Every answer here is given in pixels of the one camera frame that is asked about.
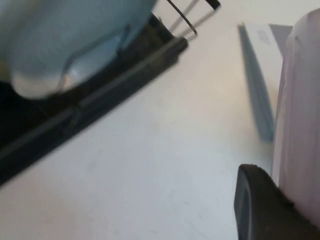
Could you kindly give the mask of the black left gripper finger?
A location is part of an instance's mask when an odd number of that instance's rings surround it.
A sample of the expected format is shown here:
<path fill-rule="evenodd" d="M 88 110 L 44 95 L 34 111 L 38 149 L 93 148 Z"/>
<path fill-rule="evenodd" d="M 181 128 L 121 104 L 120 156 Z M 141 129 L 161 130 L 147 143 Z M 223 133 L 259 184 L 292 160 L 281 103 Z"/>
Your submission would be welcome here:
<path fill-rule="evenodd" d="M 238 167 L 233 207 L 240 240 L 320 238 L 320 230 L 295 209 L 294 203 L 257 165 Z"/>

